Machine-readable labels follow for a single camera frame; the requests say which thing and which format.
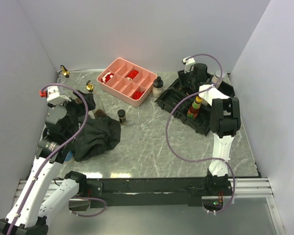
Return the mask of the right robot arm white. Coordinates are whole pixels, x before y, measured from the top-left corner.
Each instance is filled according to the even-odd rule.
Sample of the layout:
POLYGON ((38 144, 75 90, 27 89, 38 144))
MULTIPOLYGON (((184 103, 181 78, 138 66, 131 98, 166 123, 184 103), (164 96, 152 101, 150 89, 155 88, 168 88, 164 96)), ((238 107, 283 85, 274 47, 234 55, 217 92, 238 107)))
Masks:
POLYGON ((204 105, 211 107, 208 122, 214 136, 214 146, 208 172, 212 176, 224 176, 228 174, 232 141, 241 127, 239 100, 219 89, 222 83, 221 72, 209 80, 205 64, 196 63, 193 58, 183 60, 183 63, 185 69, 178 72, 179 90, 186 95, 199 94, 183 101, 188 107, 177 110, 183 114, 183 120, 195 122, 204 105))

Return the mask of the sauce bottle yellow cap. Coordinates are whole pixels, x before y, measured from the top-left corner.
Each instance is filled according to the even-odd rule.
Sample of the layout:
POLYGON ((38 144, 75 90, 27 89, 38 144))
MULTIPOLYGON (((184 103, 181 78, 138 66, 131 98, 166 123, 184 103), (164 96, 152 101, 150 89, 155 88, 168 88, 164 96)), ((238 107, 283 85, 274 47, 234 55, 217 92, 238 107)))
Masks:
POLYGON ((190 118, 191 120, 195 120, 197 117, 200 107, 202 103, 202 98, 197 96, 194 100, 194 102, 191 104, 191 106, 188 109, 187 112, 187 117, 190 118))

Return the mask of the dark spice jar black lid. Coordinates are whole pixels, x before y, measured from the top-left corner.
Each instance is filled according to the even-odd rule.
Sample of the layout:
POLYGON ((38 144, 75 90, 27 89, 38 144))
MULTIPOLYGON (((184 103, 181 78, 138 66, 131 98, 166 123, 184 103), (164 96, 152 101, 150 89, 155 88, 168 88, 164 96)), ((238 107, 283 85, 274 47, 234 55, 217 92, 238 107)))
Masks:
POLYGON ((118 117, 119 117, 119 122, 121 125, 125 125, 126 124, 126 112, 124 109, 119 109, 118 112, 118 117))

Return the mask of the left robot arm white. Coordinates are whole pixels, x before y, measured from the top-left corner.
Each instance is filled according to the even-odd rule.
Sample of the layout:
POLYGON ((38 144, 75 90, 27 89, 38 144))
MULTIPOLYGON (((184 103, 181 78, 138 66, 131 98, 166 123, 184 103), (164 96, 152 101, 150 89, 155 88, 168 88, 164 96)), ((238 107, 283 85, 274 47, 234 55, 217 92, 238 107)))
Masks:
POLYGON ((86 110, 96 108, 94 95, 77 91, 73 99, 58 92, 56 86, 40 95, 47 98, 50 107, 46 127, 28 180, 12 210, 0 219, 0 235, 45 235, 52 217, 71 198, 89 193, 86 175, 70 171, 58 189, 44 198, 65 158, 72 153, 72 136, 85 123, 79 118, 87 116, 86 110))

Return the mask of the white salt bottle black cap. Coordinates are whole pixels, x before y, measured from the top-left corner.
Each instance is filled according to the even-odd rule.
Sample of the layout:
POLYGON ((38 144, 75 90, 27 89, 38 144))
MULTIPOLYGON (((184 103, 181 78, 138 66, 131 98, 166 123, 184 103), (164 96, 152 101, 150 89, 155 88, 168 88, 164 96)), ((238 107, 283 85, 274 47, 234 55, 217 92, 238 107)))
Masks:
POLYGON ((153 82, 152 94, 155 98, 159 98, 163 92, 163 80, 158 76, 153 82))

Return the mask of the blue label jar under arm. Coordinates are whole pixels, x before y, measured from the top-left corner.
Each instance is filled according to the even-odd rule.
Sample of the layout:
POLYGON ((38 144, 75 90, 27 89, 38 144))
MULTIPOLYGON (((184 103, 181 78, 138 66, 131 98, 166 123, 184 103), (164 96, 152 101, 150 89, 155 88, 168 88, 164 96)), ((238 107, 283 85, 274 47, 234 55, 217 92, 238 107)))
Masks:
POLYGON ((73 152, 69 151, 64 159, 64 164, 71 164, 74 162, 73 152))

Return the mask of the glass oil bottle gold spout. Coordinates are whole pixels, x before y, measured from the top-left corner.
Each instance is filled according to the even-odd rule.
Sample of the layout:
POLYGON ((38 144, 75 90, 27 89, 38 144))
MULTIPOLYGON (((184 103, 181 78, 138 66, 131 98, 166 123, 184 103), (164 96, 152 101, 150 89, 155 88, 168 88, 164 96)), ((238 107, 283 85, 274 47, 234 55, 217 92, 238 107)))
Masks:
POLYGON ((93 84, 91 83, 90 80, 88 80, 88 81, 86 82, 86 90, 87 90, 88 92, 90 92, 90 93, 92 93, 92 92, 94 91, 94 86, 93 86, 93 84))

